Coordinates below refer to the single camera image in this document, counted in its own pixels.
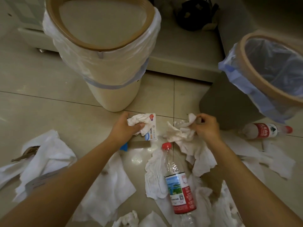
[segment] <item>person's left hand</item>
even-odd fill
[[[145,123],[137,123],[134,126],[129,126],[127,124],[128,115],[129,112],[123,112],[118,121],[114,124],[112,131],[107,138],[113,142],[116,142],[119,146],[123,146],[125,143],[127,143],[135,133],[140,131],[145,126]]]

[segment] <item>empty plastic bottle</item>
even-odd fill
[[[290,126],[283,126],[273,123],[249,123],[240,131],[248,139],[273,138],[276,136],[292,133]]]
[[[195,219],[192,217],[191,211],[195,210],[196,206],[181,161],[177,155],[174,155],[171,143],[164,143],[162,149],[166,154],[165,180],[172,206],[175,214],[180,214],[178,226],[195,226]]]

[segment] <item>trash can rim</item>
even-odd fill
[[[303,98],[297,96],[289,95],[284,91],[278,89],[277,87],[270,84],[265,80],[252,66],[245,52],[245,45],[247,40],[252,38],[263,38],[269,41],[277,42],[303,56],[301,52],[295,49],[290,44],[282,41],[281,39],[275,38],[272,35],[267,35],[266,33],[254,32],[245,35],[237,44],[235,48],[235,54],[237,57],[239,68],[242,70],[243,76],[245,76],[254,86],[256,86],[260,91],[265,93],[267,96],[277,99],[279,102],[286,103],[288,105],[293,105],[303,108]]]
[[[48,15],[51,19],[51,21],[54,23],[55,27],[59,30],[61,34],[63,34],[64,37],[66,37],[70,42],[74,43],[75,45],[92,50],[92,51],[98,51],[98,52],[106,52],[106,51],[113,51],[116,49],[120,49],[125,47],[126,45],[130,44],[131,42],[135,41],[138,39],[151,25],[154,15],[155,15],[155,10],[153,5],[148,1],[148,0],[115,0],[115,1],[123,1],[127,2],[130,4],[135,4],[140,6],[146,11],[146,20],[143,26],[141,27],[140,30],[135,32],[130,38],[127,40],[124,40],[120,42],[118,45],[114,47],[102,47],[102,46],[97,46],[94,44],[89,44],[82,42],[81,40],[77,39],[75,36],[73,36],[65,27],[63,24],[61,17],[60,17],[60,12],[59,12],[59,7],[64,3],[70,0],[46,0],[45,2],[45,7],[48,12]]]

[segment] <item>red bottle cap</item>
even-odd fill
[[[169,150],[172,148],[172,144],[171,143],[164,143],[162,144],[162,149],[163,150]]]
[[[286,133],[291,134],[292,133],[292,127],[291,126],[285,126],[286,127]]]

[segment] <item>trash can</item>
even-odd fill
[[[224,130],[268,117],[285,124],[303,107],[303,57],[263,33],[245,35],[219,63],[224,71],[200,101],[200,111]]]
[[[136,97],[161,16],[148,0],[46,0],[43,30],[109,111]]]

